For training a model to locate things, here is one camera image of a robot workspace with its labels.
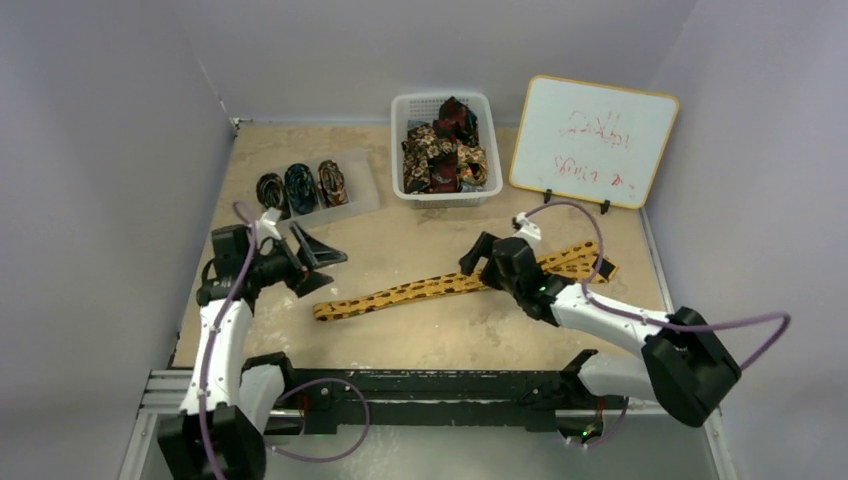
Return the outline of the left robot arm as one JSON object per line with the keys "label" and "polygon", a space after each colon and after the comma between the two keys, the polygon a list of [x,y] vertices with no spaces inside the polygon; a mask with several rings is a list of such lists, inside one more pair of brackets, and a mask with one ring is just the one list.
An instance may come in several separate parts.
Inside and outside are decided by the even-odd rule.
{"label": "left robot arm", "polygon": [[189,386],[175,417],[157,435],[176,479],[261,479],[271,408],[297,399],[298,382],[283,353],[248,358],[245,342],[263,289],[282,283],[302,298],[333,279],[322,268],[346,253],[293,222],[291,250],[270,221],[230,225],[210,235],[213,257],[196,292],[201,335]]}

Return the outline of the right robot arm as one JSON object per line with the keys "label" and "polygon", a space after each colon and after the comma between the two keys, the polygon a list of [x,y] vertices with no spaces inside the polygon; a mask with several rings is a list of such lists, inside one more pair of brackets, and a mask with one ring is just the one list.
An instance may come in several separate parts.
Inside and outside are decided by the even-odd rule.
{"label": "right robot arm", "polygon": [[742,369],[697,311],[640,309],[543,270],[519,237],[482,233],[458,264],[464,275],[482,268],[484,285],[509,293],[530,318],[588,333],[631,354],[622,362],[590,355],[564,376],[561,392],[576,407],[615,395],[658,403],[675,420],[700,427],[741,378]]}

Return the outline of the yellow insect-print tie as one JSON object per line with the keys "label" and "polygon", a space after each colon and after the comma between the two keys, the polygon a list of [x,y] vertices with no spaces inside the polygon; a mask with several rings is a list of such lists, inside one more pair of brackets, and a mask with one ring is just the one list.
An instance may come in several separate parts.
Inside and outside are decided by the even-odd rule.
{"label": "yellow insect-print tie", "polygon": [[[609,283],[619,267],[608,257],[600,255],[596,241],[578,242],[565,249],[536,258],[545,273],[560,274],[575,282],[587,279],[598,259],[601,260],[600,270],[590,282]],[[481,273],[481,269],[475,270],[471,275],[463,275],[459,272],[448,273],[401,284],[365,296],[318,303],[313,306],[312,315],[319,322],[336,321],[405,303],[490,290],[490,287],[481,280]]]}

